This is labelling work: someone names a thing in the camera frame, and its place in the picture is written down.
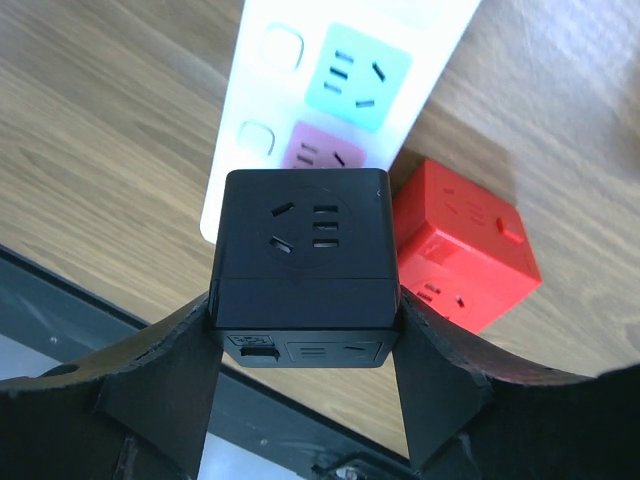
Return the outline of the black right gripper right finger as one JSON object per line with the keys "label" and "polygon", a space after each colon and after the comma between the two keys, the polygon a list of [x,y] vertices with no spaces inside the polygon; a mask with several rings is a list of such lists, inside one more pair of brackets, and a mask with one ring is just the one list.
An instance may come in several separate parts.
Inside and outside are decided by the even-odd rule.
{"label": "black right gripper right finger", "polygon": [[422,479],[635,479],[639,369],[544,366],[404,292],[393,350],[409,460]]}

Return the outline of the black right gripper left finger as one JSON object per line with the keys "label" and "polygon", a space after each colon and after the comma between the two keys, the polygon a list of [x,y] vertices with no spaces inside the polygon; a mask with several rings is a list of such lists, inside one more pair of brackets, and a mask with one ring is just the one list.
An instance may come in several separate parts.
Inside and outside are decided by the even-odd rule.
{"label": "black right gripper left finger", "polygon": [[200,296],[37,377],[1,383],[4,479],[195,479],[220,349]]}

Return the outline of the black cube plug adapter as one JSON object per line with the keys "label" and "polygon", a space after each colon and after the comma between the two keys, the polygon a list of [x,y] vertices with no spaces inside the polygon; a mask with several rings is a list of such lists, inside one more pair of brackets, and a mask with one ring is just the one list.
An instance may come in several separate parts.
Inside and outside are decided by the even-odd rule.
{"label": "black cube plug adapter", "polygon": [[399,335],[388,174],[237,170],[226,179],[211,332],[248,368],[377,368]]}

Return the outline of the white multicolour power strip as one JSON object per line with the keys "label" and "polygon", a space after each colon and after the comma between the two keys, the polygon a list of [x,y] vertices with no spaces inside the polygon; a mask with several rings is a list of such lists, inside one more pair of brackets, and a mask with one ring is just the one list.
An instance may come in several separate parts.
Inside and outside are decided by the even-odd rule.
{"label": "white multicolour power strip", "polygon": [[200,219],[239,169],[389,169],[475,1],[248,1]]}

